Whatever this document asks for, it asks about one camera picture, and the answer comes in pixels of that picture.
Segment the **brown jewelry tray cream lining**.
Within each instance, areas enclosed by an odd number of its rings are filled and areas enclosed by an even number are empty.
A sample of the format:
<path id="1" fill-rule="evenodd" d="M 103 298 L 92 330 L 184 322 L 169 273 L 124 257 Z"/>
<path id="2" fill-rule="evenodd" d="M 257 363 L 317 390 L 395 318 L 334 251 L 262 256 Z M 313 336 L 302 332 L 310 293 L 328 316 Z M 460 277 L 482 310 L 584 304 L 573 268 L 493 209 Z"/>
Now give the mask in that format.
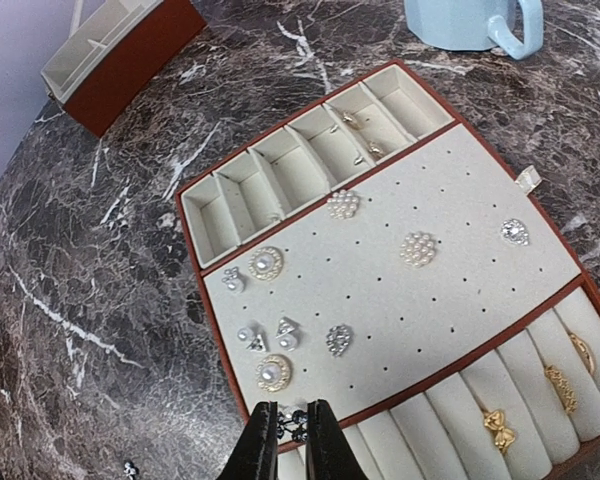
<path id="1" fill-rule="evenodd" d="M 353 113 L 381 145 L 377 164 L 336 125 Z M 402 62 L 392 61 L 303 108 L 182 187 L 176 201 L 223 367 L 240 413 L 324 399 L 371 479 L 552 479 L 600 445 L 600 292 L 495 149 Z M 353 218 L 329 216 L 340 190 Z M 522 221 L 528 246 L 500 234 Z M 430 264 L 400 258 L 430 233 Z M 284 258 L 251 276 L 259 248 Z M 238 267 L 242 293 L 222 283 Z M 281 318 L 299 345 L 283 350 Z M 269 351 L 236 337 L 259 324 Z M 353 333 L 340 357 L 328 330 Z M 257 385 L 268 355 L 289 385 Z"/>

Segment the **dark crystal earring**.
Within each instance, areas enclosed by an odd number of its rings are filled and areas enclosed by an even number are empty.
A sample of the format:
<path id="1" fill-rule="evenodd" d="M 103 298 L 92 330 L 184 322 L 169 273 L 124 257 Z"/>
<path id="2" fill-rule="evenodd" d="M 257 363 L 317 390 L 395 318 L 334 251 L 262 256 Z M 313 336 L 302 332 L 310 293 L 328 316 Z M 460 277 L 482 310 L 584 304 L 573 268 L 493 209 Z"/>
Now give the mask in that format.
<path id="1" fill-rule="evenodd" d="M 295 443 L 305 443 L 307 432 L 308 414 L 306 411 L 296 409 L 294 411 L 279 412 L 277 419 L 277 438 Z"/>

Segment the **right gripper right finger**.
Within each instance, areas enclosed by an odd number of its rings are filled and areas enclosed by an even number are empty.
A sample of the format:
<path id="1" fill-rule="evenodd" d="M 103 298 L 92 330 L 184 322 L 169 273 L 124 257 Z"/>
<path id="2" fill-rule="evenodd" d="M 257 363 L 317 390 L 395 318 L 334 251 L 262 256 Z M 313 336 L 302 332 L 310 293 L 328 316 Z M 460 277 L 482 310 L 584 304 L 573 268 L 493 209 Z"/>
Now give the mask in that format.
<path id="1" fill-rule="evenodd" d="M 307 415 L 306 478 L 362 479 L 362 468 L 329 403 L 323 399 L 309 403 Z"/>

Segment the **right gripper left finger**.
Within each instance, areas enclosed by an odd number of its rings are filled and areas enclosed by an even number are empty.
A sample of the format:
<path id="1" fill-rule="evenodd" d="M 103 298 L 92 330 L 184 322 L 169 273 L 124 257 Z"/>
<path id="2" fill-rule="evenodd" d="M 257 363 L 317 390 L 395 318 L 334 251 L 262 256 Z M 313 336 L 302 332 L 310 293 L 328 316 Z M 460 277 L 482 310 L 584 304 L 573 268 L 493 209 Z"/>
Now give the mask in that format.
<path id="1" fill-rule="evenodd" d="M 276 480 L 278 406 L 259 402 L 218 480 Z"/>

